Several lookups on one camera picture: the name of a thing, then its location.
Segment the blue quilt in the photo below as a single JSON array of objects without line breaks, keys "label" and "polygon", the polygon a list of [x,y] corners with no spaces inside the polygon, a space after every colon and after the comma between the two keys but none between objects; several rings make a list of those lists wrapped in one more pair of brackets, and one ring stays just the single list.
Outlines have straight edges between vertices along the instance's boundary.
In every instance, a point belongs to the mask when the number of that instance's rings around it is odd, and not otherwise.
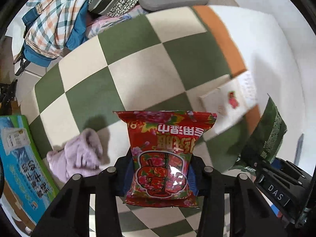
[{"label": "blue quilt", "polygon": [[52,0],[31,3],[24,14],[21,58],[47,67],[64,49],[74,50],[87,41],[87,0]]}]

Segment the plaid blanket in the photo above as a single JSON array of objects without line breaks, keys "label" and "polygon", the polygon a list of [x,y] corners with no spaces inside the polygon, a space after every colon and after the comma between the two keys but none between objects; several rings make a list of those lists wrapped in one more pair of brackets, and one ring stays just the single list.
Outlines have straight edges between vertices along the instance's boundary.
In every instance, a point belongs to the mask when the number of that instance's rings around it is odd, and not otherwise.
[{"label": "plaid blanket", "polygon": [[75,21],[87,0],[29,0],[23,16],[24,47],[46,58],[57,58],[64,49]]}]

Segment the red floral wipes pack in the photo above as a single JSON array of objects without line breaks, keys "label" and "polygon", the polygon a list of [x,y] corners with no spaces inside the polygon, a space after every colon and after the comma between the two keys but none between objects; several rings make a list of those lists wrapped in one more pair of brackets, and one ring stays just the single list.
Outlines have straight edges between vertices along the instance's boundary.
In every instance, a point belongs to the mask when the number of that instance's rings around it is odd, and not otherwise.
[{"label": "red floral wipes pack", "polygon": [[189,186],[193,150],[217,120],[196,111],[118,111],[127,124],[133,170],[124,203],[139,207],[197,208]]}]

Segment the lavender cloth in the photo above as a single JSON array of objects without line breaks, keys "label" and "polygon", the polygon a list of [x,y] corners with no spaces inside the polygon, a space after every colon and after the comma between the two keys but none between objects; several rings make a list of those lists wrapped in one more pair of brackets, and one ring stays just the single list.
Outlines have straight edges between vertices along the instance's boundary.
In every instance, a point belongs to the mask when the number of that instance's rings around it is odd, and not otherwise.
[{"label": "lavender cloth", "polygon": [[60,151],[50,151],[46,158],[49,168],[59,181],[66,183],[73,175],[90,177],[99,174],[103,148],[96,131],[91,128],[69,140]]}]

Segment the white card box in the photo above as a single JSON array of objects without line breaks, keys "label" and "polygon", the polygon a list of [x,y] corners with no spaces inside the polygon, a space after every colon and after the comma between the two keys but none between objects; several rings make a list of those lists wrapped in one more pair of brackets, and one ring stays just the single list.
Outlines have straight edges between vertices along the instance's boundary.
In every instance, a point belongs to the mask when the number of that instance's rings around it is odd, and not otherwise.
[{"label": "white card box", "polygon": [[238,123],[257,104],[257,89],[250,71],[200,96],[203,108],[217,114],[211,129],[215,137]]}]

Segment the green snack pack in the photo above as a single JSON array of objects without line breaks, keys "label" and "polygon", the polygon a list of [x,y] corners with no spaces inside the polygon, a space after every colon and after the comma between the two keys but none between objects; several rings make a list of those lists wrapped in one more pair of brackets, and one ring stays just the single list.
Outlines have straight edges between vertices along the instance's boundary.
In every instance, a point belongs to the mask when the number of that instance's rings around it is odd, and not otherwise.
[{"label": "green snack pack", "polygon": [[286,132],[287,126],[274,101],[269,98],[260,121],[247,139],[232,169],[256,175],[263,166],[274,161]]}]

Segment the open cardboard box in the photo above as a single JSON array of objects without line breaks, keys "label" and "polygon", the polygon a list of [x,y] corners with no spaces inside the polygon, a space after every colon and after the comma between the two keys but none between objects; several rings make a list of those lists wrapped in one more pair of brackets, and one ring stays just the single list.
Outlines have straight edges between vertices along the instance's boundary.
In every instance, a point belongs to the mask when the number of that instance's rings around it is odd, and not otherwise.
[{"label": "open cardboard box", "polygon": [[37,151],[25,116],[1,116],[2,203],[13,219],[33,230],[59,192]]}]

